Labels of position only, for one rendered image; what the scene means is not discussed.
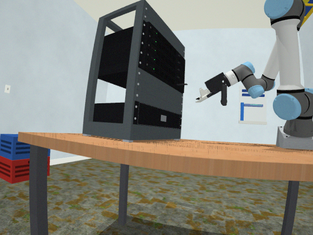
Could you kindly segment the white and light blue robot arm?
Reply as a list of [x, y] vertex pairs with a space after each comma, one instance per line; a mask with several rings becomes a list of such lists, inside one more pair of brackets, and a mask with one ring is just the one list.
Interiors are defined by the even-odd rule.
[[250, 62], [225, 73], [230, 85], [242, 82], [252, 98], [275, 87], [279, 72], [280, 86], [273, 101], [276, 115], [287, 120], [283, 132], [298, 138], [313, 136], [313, 89], [304, 88], [300, 78], [298, 35], [306, 13], [303, 0], [266, 0], [264, 12], [275, 29], [276, 41], [261, 78], [254, 76]]

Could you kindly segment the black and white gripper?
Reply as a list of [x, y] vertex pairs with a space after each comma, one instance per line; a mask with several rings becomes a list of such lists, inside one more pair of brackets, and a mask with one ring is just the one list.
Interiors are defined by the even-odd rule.
[[212, 95], [215, 95], [219, 91], [222, 91], [222, 85], [226, 84], [228, 87], [231, 86], [228, 78], [224, 75], [223, 72], [206, 81], [205, 84], [208, 89], [204, 90], [203, 88], [200, 88], [201, 96], [196, 98], [196, 100], [198, 100], [196, 103], [202, 102]]

